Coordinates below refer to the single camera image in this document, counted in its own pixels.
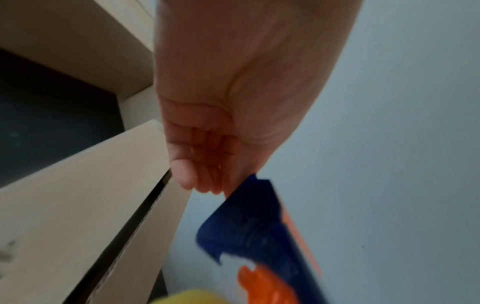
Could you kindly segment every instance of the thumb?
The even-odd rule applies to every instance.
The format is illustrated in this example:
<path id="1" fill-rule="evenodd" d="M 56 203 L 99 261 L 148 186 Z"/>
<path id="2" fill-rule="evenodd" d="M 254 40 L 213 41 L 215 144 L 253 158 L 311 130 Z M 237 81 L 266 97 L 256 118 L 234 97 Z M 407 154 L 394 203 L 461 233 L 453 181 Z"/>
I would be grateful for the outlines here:
<path id="1" fill-rule="evenodd" d="M 222 162 L 222 188 L 229 197 L 251 174 L 256 174 L 267 163 L 276 147 L 241 144 L 236 155 Z"/>

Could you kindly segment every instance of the hand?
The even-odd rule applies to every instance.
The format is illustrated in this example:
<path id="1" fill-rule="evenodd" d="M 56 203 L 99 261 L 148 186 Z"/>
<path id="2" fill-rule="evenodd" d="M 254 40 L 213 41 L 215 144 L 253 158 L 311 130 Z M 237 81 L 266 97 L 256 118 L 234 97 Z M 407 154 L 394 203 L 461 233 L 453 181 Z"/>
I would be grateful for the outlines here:
<path id="1" fill-rule="evenodd" d="M 360 0 L 164 0 L 155 85 L 185 189 L 230 195 L 292 134 L 345 44 Z"/>

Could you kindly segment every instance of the cardboard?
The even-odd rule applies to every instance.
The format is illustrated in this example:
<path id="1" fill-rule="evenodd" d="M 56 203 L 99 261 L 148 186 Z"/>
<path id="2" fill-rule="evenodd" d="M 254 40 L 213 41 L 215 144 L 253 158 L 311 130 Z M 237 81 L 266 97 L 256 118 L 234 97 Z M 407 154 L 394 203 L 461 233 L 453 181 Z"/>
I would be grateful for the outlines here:
<path id="1" fill-rule="evenodd" d="M 168 169 L 151 121 L 0 189 L 0 303 L 66 301 Z M 127 288 L 125 303 L 145 303 L 189 195 L 165 187 L 93 302 Z"/>

